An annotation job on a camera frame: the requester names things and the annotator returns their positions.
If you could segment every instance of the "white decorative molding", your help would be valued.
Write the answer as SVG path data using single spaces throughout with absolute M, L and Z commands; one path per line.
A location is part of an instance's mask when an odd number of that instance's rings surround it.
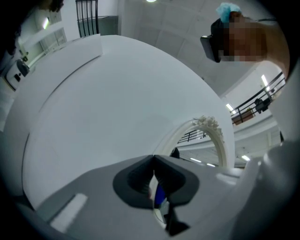
M 228 153 L 224 142 L 222 129 L 218 127 L 214 117 L 194 118 L 171 131 L 158 145 L 154 154 L 169 156 L 178 141 L 186 132 L 201 130 L 205 132 L 215 144 L 219 159 L 219 166 L 227 167 Z
M 194 124 L 198 125 L 200 128 L 210 128 L 213 130 L 219 138 L 224 142 L 224 137 L 222 133 L 222 129 L 219 128 L 219 124 L 214 117 L 205 117 L 202 116 L 198 119 L 194 119 L 196 122 Z

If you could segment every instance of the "ceiling light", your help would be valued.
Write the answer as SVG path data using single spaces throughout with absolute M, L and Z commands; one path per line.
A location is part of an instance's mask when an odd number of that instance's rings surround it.
M 268 82 L 267 82 L 267 79 L 264 75 L 262 75 L 262 81 L 263 81 L 263 84 L 267 87 L 268 86 Z
M 197 161 L 199 163 L 201 163 L 201 161 L 197 160 L 197 159 L 194 159 L 194 158 L 190 158 L 191 160 L 194 160 L 194 161 Z
M 233 110 L 233 107 L 231 107 L 231 105 L 228 103 L 226 104 L 226 107 L 228 107 L 228 109 L 233 113 L 233 114 L 236 114 L 236 111 Z
M 242 159 L 244 159 L 246 161 L 250 161 L 250 158 L 248 158 L 246 155 L 242 156 Z
M 46 29 L 46 27 L 48 26 L 48 23 L 49 23 L 49 20 L 48 20 L 48 18 L 46 18 L 43 23 L 43 29 Z

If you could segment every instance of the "metal railing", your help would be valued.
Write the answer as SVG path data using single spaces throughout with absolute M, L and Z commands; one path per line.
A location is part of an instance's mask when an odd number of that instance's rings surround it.
M 268 86 L 261 89 L 258 93 L 254 94 L 247 101 L 242 103 L 241 105 L 234 108 L 231 113 L 234 111 L 232 118 L 232 124 L 238 125 L 241 124 L 253 117 L 255 117 L 255 113 L 261 113 L 268 109 L 268 106 L 271 102 L 273 102 L 273 95 L 276 94 L 284 87 L 285 78 L 283 73 L 279 73 L 269 84 Z M 202 139 L 207 136 L 206 133 L 199 130 L 193 130 L 184 134 L 184 136 L 179 140 L 178 143 L 189 142 L 194 139 Z
M 95 17 L 93 17 L 93 8 L 95 8 Z M 94 32 L 98 34 L 99 33 L 98 0 L 76 0 L 76 11 L 77 11 L 77 24 L 78 24 L 80 37 L 94 35 L 95 34 Z

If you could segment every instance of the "blue hair clip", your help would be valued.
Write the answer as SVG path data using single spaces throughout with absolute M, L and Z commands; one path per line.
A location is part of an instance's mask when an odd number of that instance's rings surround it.
M 219 14 L 220 19 L 223 23 L 229 22 L 229 16 L 230 12 L 240 12 L 240 7 L 233 4 L 233 3 L 227 3 L 223 2 L 221 5 L 216 9 L 216 12 Z

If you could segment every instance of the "black railing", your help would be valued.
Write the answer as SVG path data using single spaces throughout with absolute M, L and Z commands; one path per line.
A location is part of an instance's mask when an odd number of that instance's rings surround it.
M 98 0 L 76 0 L 77 24 L 80 37 L 86 37 L 99 33 L 98 25 Z M 93 18 L 93 8 L 95 9 L 95 17 Z
M 283 77 L 283 74 L 281 72 L 268 84 L 267 87 L 264 87 L 247 101 L 234 108 L 231 111 L 231 113 L 233 113 L 234 111 L 236 112 L 231 115 L 232 124 L 241 124 L 255 117 L 255 113 L 266 111 L 270 103 L 273 101 L 273 95 L 284 87 L 284 84 L 281 84 L 281 86 L 277 88 L 277 86 L 284 80 L 285 78 Z M 184 136 L 179 140 L 178 143 L 189 142 L 197 138 L 202 139 L 206 136 L 207 135 L 203 131 L 193 130 L 184 134 Z

